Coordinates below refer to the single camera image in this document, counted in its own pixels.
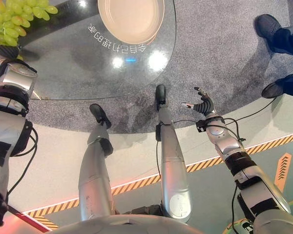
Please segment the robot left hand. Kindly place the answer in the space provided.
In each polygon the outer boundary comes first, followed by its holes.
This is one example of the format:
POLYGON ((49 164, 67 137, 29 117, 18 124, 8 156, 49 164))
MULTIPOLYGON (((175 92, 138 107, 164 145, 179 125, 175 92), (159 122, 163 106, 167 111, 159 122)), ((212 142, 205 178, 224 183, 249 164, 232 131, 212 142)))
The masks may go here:
POLYGON ((19 48, 16 46, 0 45, 0 56, 8 59, 16 59, 19 55, 19 48))

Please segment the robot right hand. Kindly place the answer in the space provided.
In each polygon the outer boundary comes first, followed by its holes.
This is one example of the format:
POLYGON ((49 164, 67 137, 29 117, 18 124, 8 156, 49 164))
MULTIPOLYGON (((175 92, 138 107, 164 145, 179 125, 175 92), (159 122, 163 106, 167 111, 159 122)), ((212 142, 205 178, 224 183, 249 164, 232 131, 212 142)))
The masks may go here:
POLYGON ((215 113, 216 111, 214 108, 213 101, 209 97, 207 92, 202 90, 202 88, 200 87, 194 87, 194 90, 197 91, 198 95, 201 97, 200 99, 202 100, 202 102, 199 104, 191 104, 191 103, 182 102, 181 105, 185 108, 199 112, 203 114, 204 116, 207 116, 210 113, 215 113))

